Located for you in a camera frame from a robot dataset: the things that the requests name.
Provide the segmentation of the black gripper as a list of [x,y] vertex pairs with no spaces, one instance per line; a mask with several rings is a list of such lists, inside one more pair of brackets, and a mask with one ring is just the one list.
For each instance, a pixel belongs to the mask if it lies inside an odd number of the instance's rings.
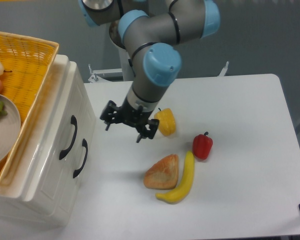
[[149,138],[152,140],[158,130],[160,121],[158,119],[149,119],[151,112],[143,111],[143,107],[133,108],[127,99],[122,106],[117,106],[112,100],[109,100],[102,110],[100,119],[106,124],[105,130],[108,131],[111,124],[120,124],[121,122],[130,127],[136,128],[139,133],[136,143],[141,139]]

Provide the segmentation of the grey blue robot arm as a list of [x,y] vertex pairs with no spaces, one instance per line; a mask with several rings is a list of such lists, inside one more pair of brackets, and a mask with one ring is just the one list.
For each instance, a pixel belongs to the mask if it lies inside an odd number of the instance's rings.
[[168,0],[168,11],[154,16],[150,16],[146,0],[81,0],[79,6],[89,25],[117,22],[134,73],[122,105],[109,101],[100,118],[107,126],[135,128],[139,140],[152,139],[159,121],[151,114],[182,66],[174,47],[216,33],[221,24],[217,4],[212,0]]

